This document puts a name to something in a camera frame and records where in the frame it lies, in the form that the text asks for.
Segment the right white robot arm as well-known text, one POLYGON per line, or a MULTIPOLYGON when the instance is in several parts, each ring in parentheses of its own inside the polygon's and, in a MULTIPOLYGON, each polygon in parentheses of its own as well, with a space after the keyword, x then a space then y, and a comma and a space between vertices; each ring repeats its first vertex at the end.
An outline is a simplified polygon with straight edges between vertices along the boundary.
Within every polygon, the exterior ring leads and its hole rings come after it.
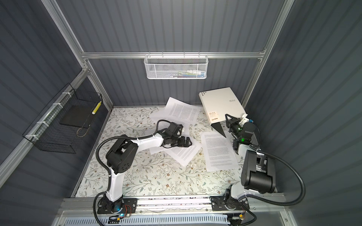
POLYGON ((249 209, 247 195, 273 193, 275 161, 260 153, 261 135, 254 122, 246 117, 225 115, 226 127, 233 136, 232 147, 236 154, 245 154, 240 182, 230 185, 222 196, 211 196, 213 211, 245 211, 249 209))

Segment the black white file folder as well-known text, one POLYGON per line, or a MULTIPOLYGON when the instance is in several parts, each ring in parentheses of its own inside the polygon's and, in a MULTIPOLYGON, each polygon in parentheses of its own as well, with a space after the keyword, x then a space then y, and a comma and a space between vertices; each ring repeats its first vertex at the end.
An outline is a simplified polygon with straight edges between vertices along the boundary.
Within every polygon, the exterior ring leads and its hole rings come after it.
POLYGON ((209 124, 213 129, 225 136, 221 122, 225 115, 240 118, 241 123, 248 121, 247 113, 230 87, 214 89, 199 93, 209 124))

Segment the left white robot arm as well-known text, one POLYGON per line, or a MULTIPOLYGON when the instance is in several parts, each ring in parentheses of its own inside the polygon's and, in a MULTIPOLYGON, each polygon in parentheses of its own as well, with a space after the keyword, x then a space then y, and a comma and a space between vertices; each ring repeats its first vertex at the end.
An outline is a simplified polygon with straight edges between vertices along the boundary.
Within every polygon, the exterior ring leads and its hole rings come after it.
POLYGON ((115 136, 101 142, 96 148, 96 160, 108 173, 105 192, 96 195, 93 211, 97 214, 120 214, 124 217, 132 213, 123 200, 123 181, 138 151, 154 147, 188 148, 192 146, 189 137, 183 136, 183 125, 161 119, 156 123, 153 134, 143 137, 115 136))

